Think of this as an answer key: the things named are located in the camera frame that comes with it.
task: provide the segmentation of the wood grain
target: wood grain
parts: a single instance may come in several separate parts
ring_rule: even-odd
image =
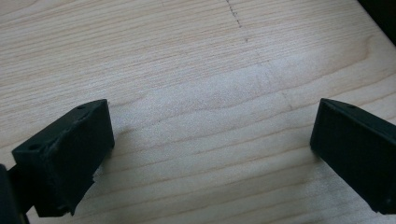
[[[1,0],[0,163],[107,98],[96,183],[32,223],[394,223],[309,138],[321,97],[396,123],[395,62],[354,0]]]

